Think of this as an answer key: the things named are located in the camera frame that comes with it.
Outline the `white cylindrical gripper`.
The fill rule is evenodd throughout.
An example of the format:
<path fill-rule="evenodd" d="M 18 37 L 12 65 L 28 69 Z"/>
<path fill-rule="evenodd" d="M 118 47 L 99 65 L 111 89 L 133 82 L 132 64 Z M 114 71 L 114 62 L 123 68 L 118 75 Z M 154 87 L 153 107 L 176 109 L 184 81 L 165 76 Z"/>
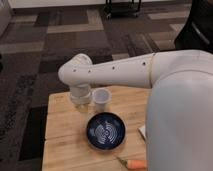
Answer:
<path fill-rule="evenodd" d="M 85 105 L 91 102 L 91 86 L 83 84 L 70 88 L 70 99 L 75 105 Z"/>

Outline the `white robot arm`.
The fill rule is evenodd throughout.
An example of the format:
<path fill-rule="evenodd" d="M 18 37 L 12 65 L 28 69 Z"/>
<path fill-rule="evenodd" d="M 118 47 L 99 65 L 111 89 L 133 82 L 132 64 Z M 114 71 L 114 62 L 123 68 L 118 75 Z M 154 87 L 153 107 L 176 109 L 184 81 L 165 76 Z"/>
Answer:
<path fill-rule="evenodd" d="M 99 64 L 80 53 L 60 67 L 58 77 L 80 103 L 91 84 L 148 89 L 148 171 L 213 171 L 212 53 L 164 51 Z"/>

